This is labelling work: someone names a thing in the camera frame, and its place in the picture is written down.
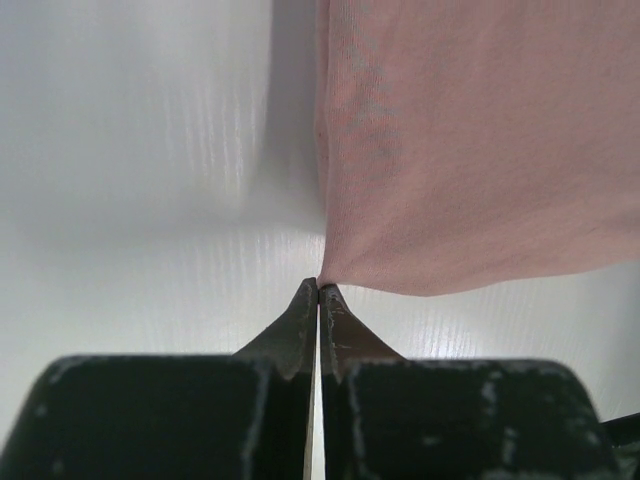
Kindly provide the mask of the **pink t shirt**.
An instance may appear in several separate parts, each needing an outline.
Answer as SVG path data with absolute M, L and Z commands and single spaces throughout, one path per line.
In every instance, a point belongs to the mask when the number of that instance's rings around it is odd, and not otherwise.
M 320 1 L 319 283 L 431 296 L 639 256 L 635 1 Z

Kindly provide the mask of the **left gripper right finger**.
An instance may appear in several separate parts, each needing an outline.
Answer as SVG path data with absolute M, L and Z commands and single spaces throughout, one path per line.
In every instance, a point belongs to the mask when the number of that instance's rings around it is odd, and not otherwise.
M 340 290 L 319 293 L 329 479 L 619 479 L 590 398 L 562 364 L 408 360 Z

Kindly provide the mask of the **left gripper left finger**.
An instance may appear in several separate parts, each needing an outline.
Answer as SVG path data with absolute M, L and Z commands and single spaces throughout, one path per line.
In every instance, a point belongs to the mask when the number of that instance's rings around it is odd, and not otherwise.
M 230 355 L 75 355 L 35 381 L 5 479 L 307 479 L 318 289 Z

